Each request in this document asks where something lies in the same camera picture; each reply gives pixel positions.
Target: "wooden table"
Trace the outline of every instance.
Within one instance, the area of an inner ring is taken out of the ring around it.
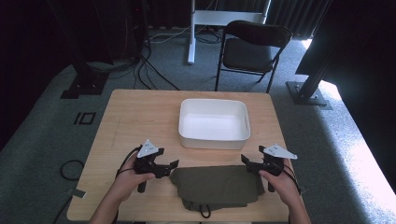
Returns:
[[[241,150],[185,148],[180,144],[178,119],[181,102],[189,98],[229,99],[247,106],[251,136]],[[111,186],[125,156],[149,139],[164,147],[157,164],[180,160],[179,167],[243,164],[240,155],[262,161],[259,145],[279,144],[286,148],[270,95],[221,91],[136,91],[115,90],[108,102],[67,217],[89,220]],[[119,220],[133,221],[287,221],[288,207],[277,193],[266,192],[243,208],[214,211],[209,219],[185,209],[177,188],[168,177],[147,183],[146,192],[132,196],[120,207]]]

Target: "right hand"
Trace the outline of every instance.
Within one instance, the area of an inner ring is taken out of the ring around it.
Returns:
[[[285,159],[284,163],[290,167],[290,160]],[[293,176],[291,171],[289,171],[287,168],[285,171]],[[279,194],[282,202],[287,206],[296,204],[301,200],[300,193],[298,192],[294,182],[285,173],[282,172],[279,176],[271,175],[264,170],[259,171],[259,173],[271,183],[276,192]]]

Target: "chair backrest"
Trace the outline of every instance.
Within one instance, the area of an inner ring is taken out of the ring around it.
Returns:
[[[251,21],[231,21],[223,30],[223,40],[226,35],[234,35],[254,45],[281,49],[285,48],[292,38],[292,32],[284,26]]]

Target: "black chair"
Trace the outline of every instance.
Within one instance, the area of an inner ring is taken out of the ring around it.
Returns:
[[[279,55],[292,38],[292,32],[279,25],[265,25],[251,21],[231,21],[223,30],[215,91],[220,71],[264,76],[272,71],[267,87],[270,91]],[[272,57],[271,49],[276,49]]]

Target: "black curtain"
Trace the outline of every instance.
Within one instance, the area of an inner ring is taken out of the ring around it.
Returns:
[[[309,76],[324,73],[324,79],[337,86],[393,189],[396,187],[395,10],[396,3],[392,0],[333,0],[296,71]]]

